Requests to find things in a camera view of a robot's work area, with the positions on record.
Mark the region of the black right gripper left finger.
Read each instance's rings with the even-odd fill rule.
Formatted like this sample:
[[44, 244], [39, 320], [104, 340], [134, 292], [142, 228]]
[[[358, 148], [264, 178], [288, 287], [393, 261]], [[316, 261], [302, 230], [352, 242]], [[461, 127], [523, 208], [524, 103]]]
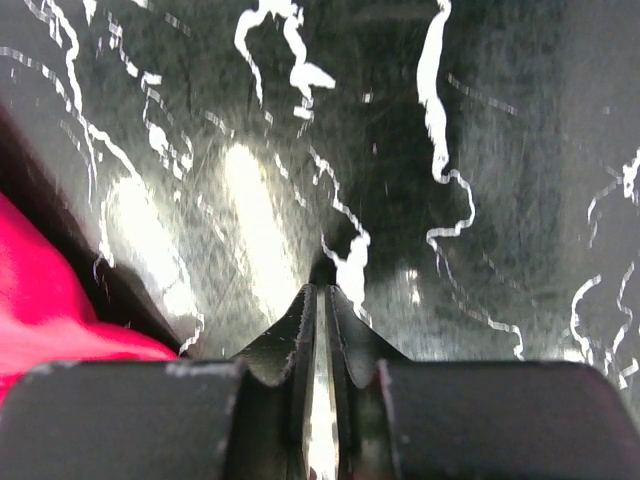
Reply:
[[5, 479], [304, 479], [317, 289], [227, 361], [50, 362], [1, 407]]

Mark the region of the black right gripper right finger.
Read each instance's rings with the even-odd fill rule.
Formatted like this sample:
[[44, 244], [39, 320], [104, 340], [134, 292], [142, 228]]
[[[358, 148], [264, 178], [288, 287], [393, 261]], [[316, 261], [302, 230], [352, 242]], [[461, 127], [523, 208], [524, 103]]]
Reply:
[[413, 361], [325, 290], [341, 479], [635, 479], [639, 433], [596, 369]]

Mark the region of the red t-shirt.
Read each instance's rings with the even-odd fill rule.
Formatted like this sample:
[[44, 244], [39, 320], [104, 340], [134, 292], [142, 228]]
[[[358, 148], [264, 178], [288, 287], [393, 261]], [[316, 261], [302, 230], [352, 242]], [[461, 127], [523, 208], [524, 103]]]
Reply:
[[156, 340], [99, 321], [67, 260], [1, 197], [2, 397], [41, 363], [176, 358]]

